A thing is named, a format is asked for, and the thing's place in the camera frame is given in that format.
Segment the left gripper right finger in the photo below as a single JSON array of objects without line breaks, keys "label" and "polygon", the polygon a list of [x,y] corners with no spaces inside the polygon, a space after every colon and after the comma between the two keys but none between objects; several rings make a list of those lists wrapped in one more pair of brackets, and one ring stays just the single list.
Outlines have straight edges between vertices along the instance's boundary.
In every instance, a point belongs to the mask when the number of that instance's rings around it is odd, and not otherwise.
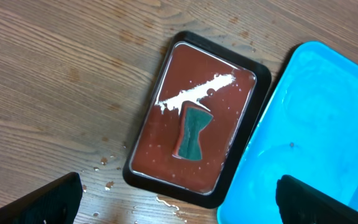
[{"label": "left gripper right finger", "polygon": [[358,211],[290,175],[277,181],[275,200],[283,224],[358,224]]}]

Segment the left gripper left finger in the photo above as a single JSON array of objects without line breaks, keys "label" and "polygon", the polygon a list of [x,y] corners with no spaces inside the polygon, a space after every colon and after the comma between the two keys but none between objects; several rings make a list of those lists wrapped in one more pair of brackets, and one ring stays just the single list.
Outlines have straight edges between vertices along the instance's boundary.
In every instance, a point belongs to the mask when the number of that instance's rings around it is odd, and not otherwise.
[{"label": "left gripper left finger", "polygon": [[70,172],[0,208],[0,223],[73,223],[83,188],[80,176]]}]

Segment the green orange sponge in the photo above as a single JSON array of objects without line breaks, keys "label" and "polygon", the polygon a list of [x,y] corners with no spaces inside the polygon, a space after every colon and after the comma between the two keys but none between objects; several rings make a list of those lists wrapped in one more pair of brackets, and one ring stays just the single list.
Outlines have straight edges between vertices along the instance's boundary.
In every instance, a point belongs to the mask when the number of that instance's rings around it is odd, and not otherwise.
[{"label": "green orange sponge", "polygon": [[179,135],[172,156],[188,161],[202,160],[200,133],[213,120],[213,115],[191,101],[182,104]]}]

